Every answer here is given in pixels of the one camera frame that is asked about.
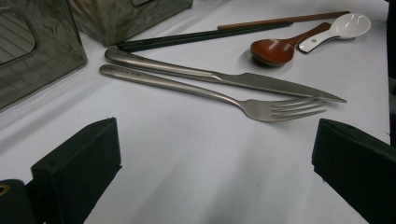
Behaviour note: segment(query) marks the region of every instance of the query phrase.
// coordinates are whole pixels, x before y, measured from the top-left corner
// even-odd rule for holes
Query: fork tines
[[[323,106],[323,101],[319,96],[288,101],[274,101],[271,104],[271,116],[276,119],[300,119],[325,112],[326,109],[314,110]]]

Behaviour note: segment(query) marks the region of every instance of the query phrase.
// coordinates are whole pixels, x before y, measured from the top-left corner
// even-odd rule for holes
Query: stainless steel knife
[[[325,91],[320,91],[301,84],[257,74],[244,73],[242,75],[226,75],[213,71],[189,68],[170,63],[162,63],[137,55],[133,55],[120,49],[113,48],[110,48],[106,51],[105,57],[111,63],[150,72],[158,72],[177,77],[187,77],[207,82],[235,85],[261,91],[278,92],[288,95],[305,97],[319,96],[323,100],[335,101],[339,103],[347,102],[346,100],[338,96],[329,94]]]

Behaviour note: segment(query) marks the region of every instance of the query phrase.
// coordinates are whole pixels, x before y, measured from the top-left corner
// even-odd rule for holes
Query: white table
[[[387,2],[195,0],[192,9],[134,39],[343,10],[368,16],[371,30],[353,40],[328,41],[307,55],[296,51],[283,67],[254,63],[250,44],[293,37],[324,21],[136,53],[222,73],[258,73],[348,100],[328,103],[327,112],[310,118],[271,124],[232,105],[103,77],[98,68],[106,63],[106,48],[81,34],[89,59],[84,68],[0,114],[0,179],[29,182],[36,161],[84,126],[115,117],[122,169],[86,223],[365,223],[314,172],[311,155],[321,118],[389,142]],[[237,99],[290,98],[169,78]]]

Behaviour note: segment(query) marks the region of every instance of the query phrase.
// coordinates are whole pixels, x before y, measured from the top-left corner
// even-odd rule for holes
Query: white ceramic spoon
[[[366,16],[357,13],[346,14],[337,18],[329,30],[307,38],[299,44],[298,48],[302,52],[309,53],[312,49],[328,39],[354,38],[358,35],[364,35],[370,30],[370,27],[370,19]]]

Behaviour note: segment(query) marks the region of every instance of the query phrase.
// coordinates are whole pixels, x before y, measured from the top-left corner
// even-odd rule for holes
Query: wooden spoon
[[[312,35],[329,30],[331,25],[323,22],[314,29],[289,39],[263,39],[255,41],[250,46],[250,52],[261,63],[271,66],[282,66],[294,55],[296,45]]]

